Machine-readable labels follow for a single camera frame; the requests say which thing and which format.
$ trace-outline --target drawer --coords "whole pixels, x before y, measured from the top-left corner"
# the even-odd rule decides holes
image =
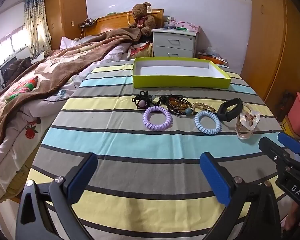
[[[153,33],[153,45],[194,50],[195,37],[174,33]]]
[[[155,57],[193,57],[192,50],[153,46]]]

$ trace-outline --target purple spiral hair tie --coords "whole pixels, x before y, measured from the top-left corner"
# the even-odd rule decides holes
[[[149,114],[153,111],[160,111],[166,116],[166,121],[163,124],[152,124],[149,122]],[[171,114],[162,106],[151,106],[143,114],[142,120],[145,126],[151,131],[163,131],[171,124]]]

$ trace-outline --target open box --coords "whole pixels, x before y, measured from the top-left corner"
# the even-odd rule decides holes
[[[133,87],[228,88],[231,78],[206,59],[188,57],[140,57],[133,64]]]

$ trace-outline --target wooden cabinet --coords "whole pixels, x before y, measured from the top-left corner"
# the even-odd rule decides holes
[[[252,0],[242,78],[279,121],[300,91],[300,13],[291,0]]]
[[[62,36],[80,37],[79,23],[87,19],[86,0],[44,0],[51,48],[59,49]]]

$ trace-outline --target yellow stripe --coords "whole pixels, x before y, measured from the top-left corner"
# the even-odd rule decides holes
[[[94,70],[92,70],[92,73],[103,72],[103,71],[132,69],[132,66],[133,65],[131,65],[131,64],[125,64],[125,65],[120,65],[120,66],[97,67]],[[229,75],[229,77],[242,79],[242,77],[240,77],[240,75],[238,75],[237,73],[231,73],[231,72],[227,72],[227,71],[224,71],[224,72],[226,72]]]
[[[52,179],[31,169],[28,179],[37,184]],[[269,181],[276,198],[283,194]],[[245,203],[240,217],[247,214],[250,203]],[[80,201],[72,206],[74,212],[86,221],[122,230],[139,232],[189,232],[210,228],[224,209],[215,197],[186,200],[148,200],[117,197],[85,190]]]
[[[69,110],[104,110],[104,109],[136,109],[136,105],[131,101],[134,96],[123,97],[94,97],[94,98],[69,98],[63,106],[63,109]],[[225,102],[214,99],[187,99],[190,103],[198,102],[212,106],[218,110],[220,105]],[[260,112],[262,115],[273,116],[267,106],[248,104],[254,111]]]
[[[104,72],[104,71],[113,71],[113,70],[126,70],[126,69],[132,69],[131,64],[121,65],[121,66],[108,66],[108,67],[97,67],[94,70],[91,71],[91,73],[95,72]]]
[[[224,72],[226,72],[229,75],[229,77],[242,79],[242,77],[240,77],[237,73],[231,73],[231,72],[227,72],[225,70],[224,70]]]

